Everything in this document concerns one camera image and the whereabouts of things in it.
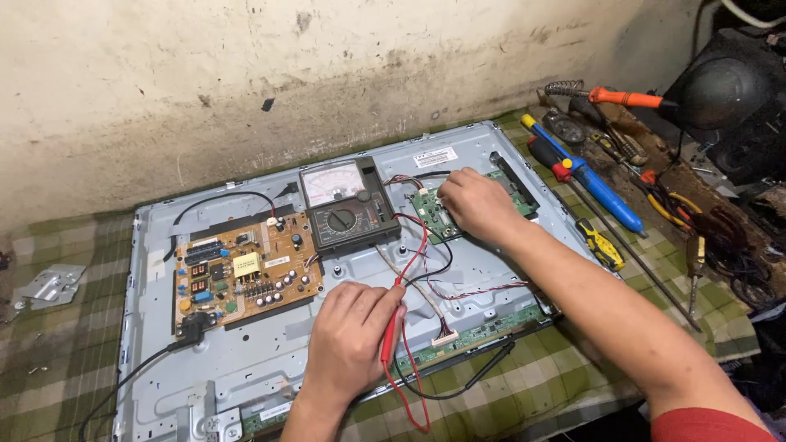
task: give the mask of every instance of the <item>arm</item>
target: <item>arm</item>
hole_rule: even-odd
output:
[[[382,334],[394,312],[404,317],[406,308],[399,306],[404,292],[400,285],[384,289],[355,282],[330,290],[314,320],[303,386],[281,442],[336,439],[349,403],[382,377]],[[396,324],[398,340],[402,321]]]
[[[683,329],[624,282],[522,218],[498,183],[464,168],[450,174],[438,196],[463,229],[510,255],[636,383],[652,418],[704,407],[764,428],[723,370]]]

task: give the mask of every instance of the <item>blue desoldering pump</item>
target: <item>blue desoldering pump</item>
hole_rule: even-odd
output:
[[[590,168],[583,158],[573,157],[565,151],[560,143],[556,142],[554,138],[551,138],[548,132],[546,132],[531,115],[524,114],[521,117],[521,123],[535,135],[549,142],[560,156],[572,162],[570,167],[571,174],[576,177],[578,182],[580,182],[582,186],[584,186],[584,188],[609,211],[609,213],[617,218],[625,228],[643,238],[648,236],[644,231],[644,224],[641,218],[628,208],[625,201],[623,201],[623,199],[620,198],[619,195],[617,195],[617,193],[612,190],[594,170],[592,170],[592,168]]]

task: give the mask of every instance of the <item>red sleeve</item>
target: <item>red sleeve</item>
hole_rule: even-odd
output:
[[[680,408],[652,422],[652,442],[777,442],[757,425],[709,408]]]

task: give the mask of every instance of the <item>red probe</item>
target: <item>red probe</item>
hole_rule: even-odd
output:
[[[423,227],[423,241],[421,241],[421,247],[417,250],[417,253],[414,254],[412,259],[404,266],[404,270],[401,272],[399,276],[396,277],[393,285],[400,285],[401,280],[406,274],[406,271],[409,270],[410,266],[413,262],[417,259],[417,257],[423,252],[423,249],[426,247],[426,239],[428,238],[428,230],[426,230],[425,224],[417,218],[410,218],[413,221],[417,221]],[[385,375],[387,376],[387,381],[391,383],[393,389],[401,396],[402,401],[404,402],[404,408],[406,409],[407,416],[410,417],[410,422],[417,427],[423,433],[428,433],[432,430],[432,423],[428,419],[428,408],[426,407],[426,399],[421,397],[421,402],[423,403],[423,413],[426,416],[426,426],[422,426],[421,424],[415,421],[415,417],[412,416],[412,411],[410,411],[410,405],[406,401],[406,396],[404,396],[404,392],[395,384],[393,381],[393,377],[391,376],[390,370],[387,368],[390,365],[391,361],[391,354],[393,349],[393,333],[395,331],[395,320],[396,320],[396,313],[393,311],[393,316],[391,316],[391,320],[387,323],[387,327],[385,328],[385,335],[382,338],[382,351],[380,352],[380,361],[382,362],[382,366],[385,369]],[[402,320],[401,324],[402,335],[404,332],[404,321]],[[410,355],[410,361],[412,362],[412,370],[415,373],[415,378],[417,379],[417,387],[423,391],[423,385],[421,384],[421,376],[417,373],[417,367],[415,366],[415,361],[412,359],[412,355],[410,354],[409,349],[407,348],[407,354]]]

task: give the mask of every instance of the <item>barcode sticker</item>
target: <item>barcode sticker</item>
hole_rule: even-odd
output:
[[[278,264],[283,264],[283,263],[288,263],[288,262],[289,262],[289,256],[276,258],[275,260],[270,260],[270,261],[265,262],[265,268],[272,267],[272,266],[277,266]]]
[[[262,411],[259,413],[259,421],[264,422],[267,419],[274,418],[279,414],[286,413],[289,409],[292,408],[292,402],[287,402],[284,405],[279,405],[275,408],[270,408],[269,410]]]
[[[447,163],[448,161],[455,160],[457,158],[458,155],[456,155],[456,151],[454,151],[452,147],[446,147],[445,149],[432,150],[431,152],[420,153],[413,157],[413,159],[415,160],[415,164],[419,169],[427,168],[428,166],[434,166],[437,164]]]

